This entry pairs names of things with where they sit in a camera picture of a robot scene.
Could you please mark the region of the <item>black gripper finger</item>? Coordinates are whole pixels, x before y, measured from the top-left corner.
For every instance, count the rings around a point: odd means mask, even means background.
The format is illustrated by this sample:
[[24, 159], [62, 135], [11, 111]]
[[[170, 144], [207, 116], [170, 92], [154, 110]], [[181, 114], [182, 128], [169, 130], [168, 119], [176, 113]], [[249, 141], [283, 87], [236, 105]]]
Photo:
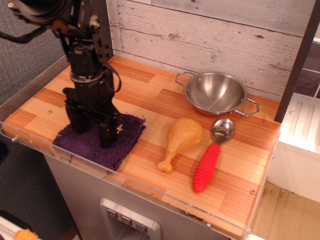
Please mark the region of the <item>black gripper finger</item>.
[[116, 141], [118, 135], [117, 127], [118, 124], [113, 121], [103, 121], [98, 124], [99, 141], [103, 149], [108, 148], [109, 145]]
[[90, 126], [93, 110], [71, 99], [65, 101], [65, 109], [73, 130], [77, 134], [84, 133]]

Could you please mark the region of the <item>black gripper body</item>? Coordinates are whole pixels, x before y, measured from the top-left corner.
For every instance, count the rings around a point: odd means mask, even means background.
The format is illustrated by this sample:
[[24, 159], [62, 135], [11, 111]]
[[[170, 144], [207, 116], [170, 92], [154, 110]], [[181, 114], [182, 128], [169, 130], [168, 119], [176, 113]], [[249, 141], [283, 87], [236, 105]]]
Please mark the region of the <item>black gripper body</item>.
[[114, 75], [118, 72], [111, 65], [88, 67], [84, 65], [72, 65], [70, 79], [74, 88], [66, 87], [63, 93], [67, 100], [73, 100], [81, 106], [93, 110], [93, 118], [96, 123], [111, 121], [117, 123], [119, 128], [120, 113], [112, 103], [115, 93], [119, 92], [122, 82], [118, 87], [114, 85]]

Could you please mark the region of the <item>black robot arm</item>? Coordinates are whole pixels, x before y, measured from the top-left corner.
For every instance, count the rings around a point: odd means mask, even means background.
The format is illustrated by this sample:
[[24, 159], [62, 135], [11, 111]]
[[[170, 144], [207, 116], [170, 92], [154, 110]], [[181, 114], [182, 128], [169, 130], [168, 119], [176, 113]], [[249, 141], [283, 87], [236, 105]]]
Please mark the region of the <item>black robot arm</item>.
[[122, 130], [120, 112], [112, 103], [122, 83], [115, 87], [118, 72], [107, 63], [110, 46], [101, 39], [99, 17], [87, 0], [11, 0], [7, 4], [13, 14], [38, 28], [21, 35], [1, 33], [0, 37], [26, 44], [51, 30], [60, 39], [70, 64], [74, 88], [66, 87], [65, 109], [77, 134], [85, 132], [91, 121], [98, 125], [102, 148], [107, 148]]

